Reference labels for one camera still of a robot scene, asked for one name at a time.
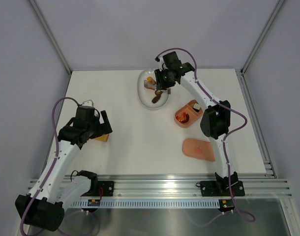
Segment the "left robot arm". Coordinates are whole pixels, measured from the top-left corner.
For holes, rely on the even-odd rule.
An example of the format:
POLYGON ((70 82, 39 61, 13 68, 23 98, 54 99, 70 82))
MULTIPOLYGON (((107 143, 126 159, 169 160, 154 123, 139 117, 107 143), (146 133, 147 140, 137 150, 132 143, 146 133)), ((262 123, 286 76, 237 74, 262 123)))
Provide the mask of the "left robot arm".
POLYGON ((92 106, 79 105, 76 115, 59 131, 56 150, 40 178, 26 195, 19 195, 15 207, 20 225, 38 227, 54 232, 59 229, 66 210, 81 196, 102 197, 107 194, 96 173, 79 171, 63 189, 60 185, 69 166, 84 144, 112 133, 106 111, 100 113, 92 106))

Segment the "pink lunch box lid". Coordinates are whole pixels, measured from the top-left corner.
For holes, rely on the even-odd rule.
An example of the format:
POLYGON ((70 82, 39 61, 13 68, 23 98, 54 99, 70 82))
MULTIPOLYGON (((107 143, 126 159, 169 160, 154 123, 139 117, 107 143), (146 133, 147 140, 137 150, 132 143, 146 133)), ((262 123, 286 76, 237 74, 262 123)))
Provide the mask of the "pink lunch box lid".
POLYGON ((188 138, 182 143, 182 152, 187 157, 209 162, 215 161, 212 145, 207 141, 188 138))

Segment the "orange shrimp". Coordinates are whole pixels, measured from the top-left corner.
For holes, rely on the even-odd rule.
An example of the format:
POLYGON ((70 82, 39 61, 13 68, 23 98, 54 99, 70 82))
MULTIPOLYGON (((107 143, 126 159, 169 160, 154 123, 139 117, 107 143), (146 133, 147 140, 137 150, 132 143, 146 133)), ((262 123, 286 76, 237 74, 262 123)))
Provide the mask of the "orange shrimp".
POLYGON ((185 123, 184 120, 185 120, 185 116, 186 116, 186 112, 183 112, 182 114, 180 114, 179 116, 176 116, 176 120, 180 123, 185 123))

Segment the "brown orange food piece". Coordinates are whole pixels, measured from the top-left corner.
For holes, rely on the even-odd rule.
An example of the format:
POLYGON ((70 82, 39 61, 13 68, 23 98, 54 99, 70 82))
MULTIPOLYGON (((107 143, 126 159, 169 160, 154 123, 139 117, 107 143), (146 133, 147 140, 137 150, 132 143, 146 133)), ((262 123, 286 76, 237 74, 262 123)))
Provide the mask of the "brown orange food piece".
POLYGON ((156 85, 157 84, 157 82, 153 79, 151 82, 149 82, 150 84, 152 84, 152 85, 156 85))

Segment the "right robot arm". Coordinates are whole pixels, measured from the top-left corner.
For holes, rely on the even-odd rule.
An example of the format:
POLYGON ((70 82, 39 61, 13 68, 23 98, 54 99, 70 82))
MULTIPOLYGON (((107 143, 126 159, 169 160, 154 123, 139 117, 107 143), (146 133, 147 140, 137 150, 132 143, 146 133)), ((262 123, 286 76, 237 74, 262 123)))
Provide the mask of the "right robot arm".
POLYGON ((158 90, 167 90, 180 84, 198 102, 203 109, 200 122, 202 133, 208 137, 215 156, 215 187, 218 193, 227 195, 238 182, 238 176, 231 163, 226 147, 227 135, 231 124, 231 105, 227 100, 217 98, 197 77, 197 63, 182 63, 175 48, 158 54, 155 61, 159 68, 155 70, 158 90))

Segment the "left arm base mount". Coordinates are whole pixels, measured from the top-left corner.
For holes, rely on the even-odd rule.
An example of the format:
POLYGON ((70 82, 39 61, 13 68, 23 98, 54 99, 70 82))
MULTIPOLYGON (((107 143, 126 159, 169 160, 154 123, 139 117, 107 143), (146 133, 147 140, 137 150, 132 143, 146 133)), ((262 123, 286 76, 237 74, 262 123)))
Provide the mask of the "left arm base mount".
POLYGON ((87 193, 83 194, 85 197, 112 197, 114 193, 114 181, 99 181, 98 184, 92 187, 87 193))

